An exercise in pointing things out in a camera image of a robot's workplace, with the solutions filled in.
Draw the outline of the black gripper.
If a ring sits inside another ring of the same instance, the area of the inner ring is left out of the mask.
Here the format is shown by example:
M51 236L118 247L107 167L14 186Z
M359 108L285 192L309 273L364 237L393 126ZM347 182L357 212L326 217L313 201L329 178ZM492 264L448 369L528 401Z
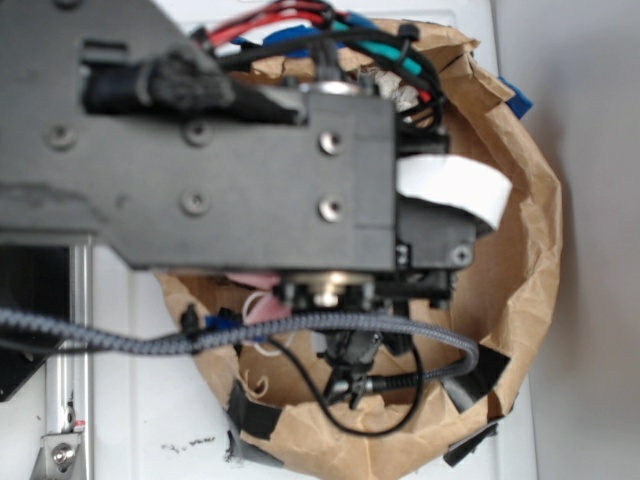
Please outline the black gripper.
M295 318L318 315L332 320L333 330L319 332L319 353L331 368L324 389L318 389L300 362L301 373L323 409L348 402L355 408L366 395L412 389L420 396L431 381L466 381L480 359L480 348L467 337L429 327L423 333L440 344L456 347L463 357L444 367L426 370L420 360L412 373L372 374L379 348L393 356L418 353L415 332L395 329L397 318L407 317L412 299L425 299L435 309L451 300L458 271L474 257L476 240L491 232L483 219L446 200L429 200L403 190L397 201L396 270L388 274L363 272L295 272L284 277L278 298L292 307Z

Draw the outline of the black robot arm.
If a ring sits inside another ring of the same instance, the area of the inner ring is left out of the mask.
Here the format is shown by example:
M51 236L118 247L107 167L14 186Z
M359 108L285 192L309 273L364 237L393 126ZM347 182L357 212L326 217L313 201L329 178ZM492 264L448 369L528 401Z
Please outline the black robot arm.
M278 332L322 331L322 405L420 389L429 374L375 377L424 336L388 309L448 305L510 185L464 197L482 171L453 156L444 92L410 25L390 34L323 1L276 1L183 34L150 1L1 5L1 238L90 236L142 269L276 275L291 320L228 336L101 350L194 352Z

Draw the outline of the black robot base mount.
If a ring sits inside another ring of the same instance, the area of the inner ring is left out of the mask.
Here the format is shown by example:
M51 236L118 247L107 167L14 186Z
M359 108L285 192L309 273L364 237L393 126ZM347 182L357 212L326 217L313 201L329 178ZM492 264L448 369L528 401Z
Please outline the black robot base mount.
M59 246L1 248L1 305L70 319L70 249ZM1 350L1 400L9 401L46 362L30 351Z

